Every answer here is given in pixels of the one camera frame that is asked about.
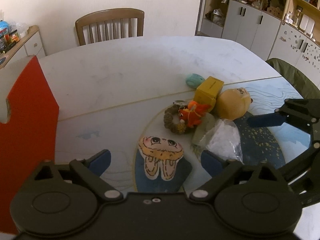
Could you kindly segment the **white plastic bag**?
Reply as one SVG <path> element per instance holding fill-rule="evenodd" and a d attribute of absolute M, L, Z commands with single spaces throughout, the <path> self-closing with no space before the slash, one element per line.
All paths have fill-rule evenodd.
<path fill-rule="evenodd" d="M 234 122 L 219 119 L 207 136 L 205 147 L 208 151 L 223 160 L 243 162 L 240 134 Z"/>

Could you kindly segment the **yellow spotted plush toy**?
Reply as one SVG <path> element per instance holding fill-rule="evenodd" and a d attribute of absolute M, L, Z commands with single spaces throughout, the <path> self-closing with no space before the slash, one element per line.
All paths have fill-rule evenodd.
<path fill-rule="evenodd" d="M 252 102 L 245 88 L 227 89 L 218 96 L 213 111 L 220 119 L 233 121 L 244 116 Z"/>

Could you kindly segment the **orange fish plush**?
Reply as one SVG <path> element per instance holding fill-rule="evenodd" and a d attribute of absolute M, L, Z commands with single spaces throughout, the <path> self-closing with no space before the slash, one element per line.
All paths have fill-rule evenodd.
<path fill-rule="evenodd" d="M 180 107 L 178 116 L 180 120 L 184 121 L 187 127 L 194 128 L 201 124 L 202 118 L 208 113 L 210 108 L 211 105 L 190 101 L 186 108 Z"/>

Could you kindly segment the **cartoon face plush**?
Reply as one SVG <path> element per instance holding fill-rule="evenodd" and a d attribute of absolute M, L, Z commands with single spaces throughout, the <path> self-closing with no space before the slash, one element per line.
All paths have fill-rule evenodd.
<path fill-rule="evenodd" d="M 162 180 L 171 181 L 184 155 L 181 144 L 157 136 L 141 138 L 138 149 L 144 161 L 145 175 L 150 180 L 161 175 Z"/>

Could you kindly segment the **yellow cardboard box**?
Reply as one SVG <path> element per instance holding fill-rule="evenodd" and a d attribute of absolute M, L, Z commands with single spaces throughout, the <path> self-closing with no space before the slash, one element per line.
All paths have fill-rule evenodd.
<path fill-rule="evenodd" d="M 197 87 L 194 95 L 194 101 L 201 105 L 210 105 L 210 109 L 208 109 L 208 111 L 211 111 L 216 104 L 217 97 L 220 94 L 223 85 L 223 81 L 209 76 L 199 85 L 199 87 Z"/>

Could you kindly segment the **pale green pouch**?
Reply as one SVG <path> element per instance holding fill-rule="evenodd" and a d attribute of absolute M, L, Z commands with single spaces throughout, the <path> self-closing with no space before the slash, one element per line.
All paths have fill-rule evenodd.
<path fill-rule="evenodd" d="M 193 146 L 199 146 L 200 141 L 215 126 L 216 123 L 215 117 L 210 113 L 206 113 L 201 121 L 201 124 L 198 125 L 195 129 L 194 135 L 191 140 L 191 144 Z"/>

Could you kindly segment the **green jacket on chair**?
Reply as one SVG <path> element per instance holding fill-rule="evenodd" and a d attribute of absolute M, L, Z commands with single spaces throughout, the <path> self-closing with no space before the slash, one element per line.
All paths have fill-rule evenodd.
<path fill-rule="evenodd" d="M 319 89 L 296 67 L 276 58 L 268 59 L 266 63 L 286 79 L 304 99 L 319 99 Z"/>

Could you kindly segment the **blue patterned table mat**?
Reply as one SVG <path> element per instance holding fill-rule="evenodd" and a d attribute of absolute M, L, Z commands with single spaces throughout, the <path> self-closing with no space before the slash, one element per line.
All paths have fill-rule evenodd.
<path fill-rule="evenodd" d="M 164 126 L 165 110 L 175 99 L 188 100 L 191 93 L 126 103 L 95 112 L 62 118 L 57 126 L 55 160 L 68 163 L 87 159 L 103 149 L 111 152 L 104 181 L 123 192 L 191 191 L 204 184 L 218 170 L 216 157 L 240 159 L 246 165 L 268 163 L 279 168 L 304 152 L 310 142 L 307 133 L 288 124 L 251 128 L 247 118 L 272 113 L 287 98 L 299 95 L 283 78 L 241 84 L 251 98 L 248 112 L 233 122 L 207 114 L 194 131 L 175 134 Z M 178 142 L 184 156 L 172 180 L 149 180 L 138 142 L 167 138 Z"/>

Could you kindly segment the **red white cardboard box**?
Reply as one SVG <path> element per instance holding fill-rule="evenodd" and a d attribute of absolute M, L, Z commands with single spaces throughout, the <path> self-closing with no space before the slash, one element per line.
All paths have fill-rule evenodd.
<path fill-rule="evenodd" d="M 1 232 L 15 234 L 10 203 L 33 169 L 54 159 L 59 106 L 38 58 L 1 69 Z"/>

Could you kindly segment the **wooden white sideboard cabinet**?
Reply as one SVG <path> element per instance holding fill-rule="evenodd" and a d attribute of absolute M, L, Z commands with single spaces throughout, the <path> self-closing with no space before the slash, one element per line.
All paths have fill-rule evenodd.
<path fill-rule="evenodd" d="M 46 56 L 46 52 L 42 43 L 40 29 L 37 25 L 29 27 L 27 34 L 7 53 L 1 54 L 0 68 L 4 68 L 7 64 L 27 56 L 37 56 L 39 59 Z"/>

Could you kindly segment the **wooden dining chair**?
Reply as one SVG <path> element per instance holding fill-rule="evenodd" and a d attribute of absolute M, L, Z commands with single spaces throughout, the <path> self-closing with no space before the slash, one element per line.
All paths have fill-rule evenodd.
<path fill-rule="evenodd" d="M 144 18 L 145 12 L 135 8 L 106 9 L 82 16 L 75 22 L 79 45 L 143 36 Z"/>

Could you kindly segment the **blue round toy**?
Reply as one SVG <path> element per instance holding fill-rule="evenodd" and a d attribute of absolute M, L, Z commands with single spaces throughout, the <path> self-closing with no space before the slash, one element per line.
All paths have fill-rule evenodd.
<path fill-rule="evenodd" d="M 8 39 L 9 37 L 9 25 L 7 22 L 1 20 L 0 21 L 0 37 L 5 37 Z"/>

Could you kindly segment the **grey wall cabinet unit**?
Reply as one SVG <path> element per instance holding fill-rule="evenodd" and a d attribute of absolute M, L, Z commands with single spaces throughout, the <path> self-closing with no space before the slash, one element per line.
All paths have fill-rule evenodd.
<path fill-rule="evenodd" d="M 319 0 L 200 0 L 196 32 L 281 59 L 319 86 Z"/>

